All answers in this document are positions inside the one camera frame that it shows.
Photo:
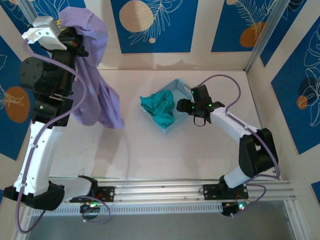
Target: teal cloth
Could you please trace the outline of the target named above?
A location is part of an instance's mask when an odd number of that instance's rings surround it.
[[[174,123],[174,95],[170,90],[164,90],[148,97],[140,97],[141,106],[153,117],[153,120],[163,129]]]

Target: blue basket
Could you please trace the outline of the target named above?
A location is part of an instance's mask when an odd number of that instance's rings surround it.
[[[174,122],[167,128],[162,128],[159,126],[153,119],[153,117],[140,105],[144,115],[163,133],[167,134],[169,131],[171,131],[175,126],[182,123],[186,118],[189,116],[185,112],[179,112],[177,111],[177,103],[180,99],[192,99],[192,94],[190,92],[190,87],[183,82],[181,79],[177,78],[174,81],[170,82],[168,85],[166,85],[161,90],[157,91],[156,93],[160,93],[165,90],[170,90],[173,94],[173,101],[174,101],[174,108],[173,108],[173,116],[174,116]]]

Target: beige circle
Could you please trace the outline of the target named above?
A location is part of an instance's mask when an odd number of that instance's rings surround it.
[[[228,4],[228,5],[233,5],[236,2],[238,2],[238,0],[225,0],[225,1],[226,1],[226,4]]]
[[[128,1],[119,12],[122,26],[129,32],[137,33],[150,28],[154,22],[151,9],[142,1]]]
[[[18,5],[17,0],[8,0],[8,1],[11,2],[14,5]]]
[[[152,37],[152,38],[149,39],[149,43],[154,44],[155,42],[156,42],[155,38]]]

